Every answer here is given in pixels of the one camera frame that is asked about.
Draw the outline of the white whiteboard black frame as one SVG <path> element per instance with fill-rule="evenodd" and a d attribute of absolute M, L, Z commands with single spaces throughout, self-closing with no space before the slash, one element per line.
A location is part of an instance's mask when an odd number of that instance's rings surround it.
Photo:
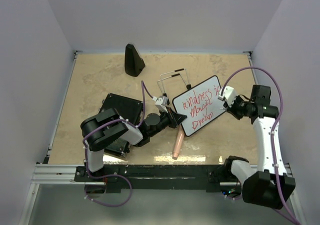
<path fill-rule="evenodd" d="M 218 99 L 220 90 L 219 78 L 213 75 L 173 98 L 175 111 L 187 116 L 181 123 L 185 136 L 192 136 L 226 112 L 220 109 L 224 104 Z"/>

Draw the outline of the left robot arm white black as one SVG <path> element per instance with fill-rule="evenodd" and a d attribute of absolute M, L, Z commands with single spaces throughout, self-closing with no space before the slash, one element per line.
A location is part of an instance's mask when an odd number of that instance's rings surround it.
<path fill-rule="evenodd" d="M 150 138 L 165 128 L 175 129 L 188 117 L 166 107 L 159 114 L 150 113 L 137 125 L 124 119 L 114 108 L 87 118 L 80 124 L 85 149 L 86 176 L 99 181 L 104 175 L 104 150 L 117 139 L 139 147 L 150 142 Z"/>

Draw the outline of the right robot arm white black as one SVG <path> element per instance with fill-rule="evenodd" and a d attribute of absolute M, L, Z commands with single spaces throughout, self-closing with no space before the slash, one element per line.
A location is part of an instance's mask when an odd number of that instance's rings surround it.
<path fill-rule="evenodd" d="M 223 177 L 241 184 L 244 202 L 275 210 L 283 208 L 296 187 L 288 176 L 282 160 L 279 142 L 279 109 L 271 105 L 271 89 L 253 85 L 248 100 L 244 100 L 231 86 L 226 86 L 218 97 L 226 112 L 237 120 L 250 118 L 257 138 L 258 163 L 253 169 L 249 161 L 229 156 L 224 162 Z"/>

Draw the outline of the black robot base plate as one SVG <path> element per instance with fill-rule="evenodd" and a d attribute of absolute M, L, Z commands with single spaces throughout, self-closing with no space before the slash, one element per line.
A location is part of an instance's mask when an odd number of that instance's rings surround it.
<path fill-rule="evenodd" d="M 74 180 L 84 183 L 89 193 L 120 193 L 134 190 L 201 190 L 208 193 L 241 192 L 241 182 L 224 165 L 105 165 L 88 175 L 77 166 Z"/>

